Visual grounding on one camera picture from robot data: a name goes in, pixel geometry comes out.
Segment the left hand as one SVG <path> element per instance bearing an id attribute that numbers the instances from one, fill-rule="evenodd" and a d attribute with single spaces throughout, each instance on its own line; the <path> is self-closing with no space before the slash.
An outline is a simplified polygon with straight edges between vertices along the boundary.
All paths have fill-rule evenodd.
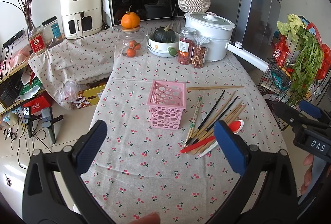
<path id="1" fill-rule="evenodd" d="M 158 212 L 152 212 L 140 219 L 136 219 L 129 224 L 160 224 L 161 219 Z"/>

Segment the right hand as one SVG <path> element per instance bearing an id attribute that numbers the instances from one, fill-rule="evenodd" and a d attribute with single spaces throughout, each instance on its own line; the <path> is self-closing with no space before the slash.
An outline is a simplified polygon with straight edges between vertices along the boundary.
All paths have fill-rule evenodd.
<path id="1" fill-rule="evenodd" d="M 300 189 L 301 194 L 306 193 L 306 191 L 312 181 L 313 161 L 314 161 L 314 156 L 312 154 L 309 154 L 303 161 L 303 165 L 309 166 L 309 168 L 307 169 L 307 171 L 305 172 L 305 175 L 303 177 L 303 184 L 301 185 L 301 189 Z"/>

